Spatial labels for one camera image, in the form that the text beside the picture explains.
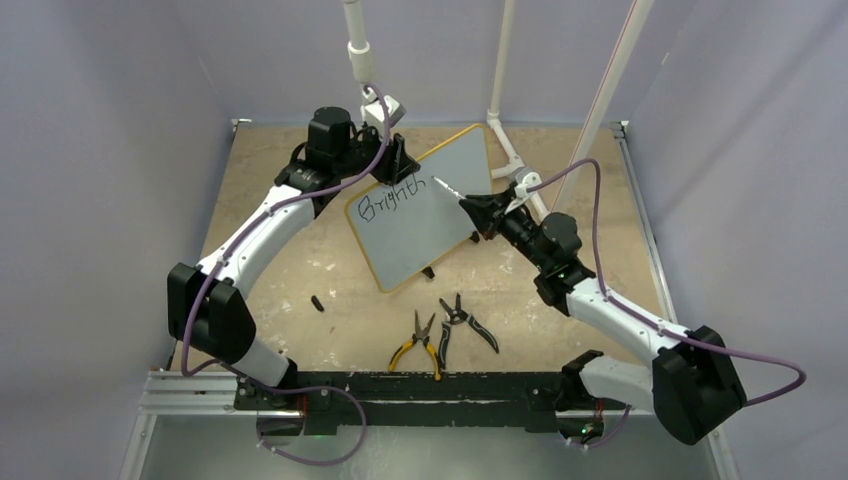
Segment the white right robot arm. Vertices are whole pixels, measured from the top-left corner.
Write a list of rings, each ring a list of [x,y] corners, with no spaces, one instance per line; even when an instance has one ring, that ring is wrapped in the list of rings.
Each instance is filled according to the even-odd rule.
[[[654,414],[686,445],[698,443],[746,406],[747,394],[716,331],[689,330],[618,299],[601,275],[580,261],[582,241],[572,216],[552,213],[537,222],[524,207],[510,210],[511,201],[505,191],[460,196],[458,204],[482,238],[502,236],[537,268],[534,284],[546,305],[599,330],[639,360],[582,355],[561,381],[569,404],[616,400]]]

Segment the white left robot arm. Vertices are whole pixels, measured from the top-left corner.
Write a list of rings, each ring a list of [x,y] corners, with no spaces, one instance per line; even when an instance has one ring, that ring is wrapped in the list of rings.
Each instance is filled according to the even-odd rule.
[[[399,102],[370,100],[361,113],[356,126],[341,107],[317,109],[261,205],[215,252],[167,276],[170,336],[260,383],[260,397],[275,409],[297,399],[298,367],[260,339],[246,302],[252,287],[343,187],[367,175],[396,187],[420,168],[391,131],[405,113]]]

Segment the black marker cap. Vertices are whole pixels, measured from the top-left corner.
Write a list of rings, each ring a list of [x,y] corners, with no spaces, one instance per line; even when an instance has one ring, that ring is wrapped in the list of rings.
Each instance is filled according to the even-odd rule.
[[[319,300],[319,298],[317,296],[315,296],[315,295],[311,296],[310,302],[312,303],[312,305],[315,307],[315,309],[317,311],[319,311],[319,312],[325,311],[323,304],[321,303],[321,301]]]

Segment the yellow framed whiteboard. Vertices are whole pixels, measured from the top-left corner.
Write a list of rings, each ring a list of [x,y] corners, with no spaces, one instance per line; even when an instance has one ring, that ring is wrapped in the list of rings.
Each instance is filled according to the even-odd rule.
[[[493,190],[486,129],[474,124],[420,157],[420,169],[394,186],[376,183],[349,200],[345,217],[377,288],[389,293],[470,239],[458,199]]]

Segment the white whiteboard marker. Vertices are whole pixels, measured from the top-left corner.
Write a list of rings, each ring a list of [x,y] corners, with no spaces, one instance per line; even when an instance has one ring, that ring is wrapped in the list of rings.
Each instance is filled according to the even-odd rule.
[[[463,194],[461,194],[458,190],[456,190],[456,189],[454,189],[453,187],[451,187],[451,186],[450,186],[448,183],[446,183],[444,180],[442,180],[442,179],[440,179],[440,178],[438,178],[438,177],[436,177],[436,176],[432,176],[431,178],[432,178],[432,179],[433,179],[433,180],[434,180],[434,181],[435,181],[438,185],[440,185],[440,186],[441,186],[441,187],[443,187],[446,191],[448,191],[451,195],[453,195],[454,197],[456,197],[458,200],[463,200],[463,199],[465,199],[465,198],[466,198]]]

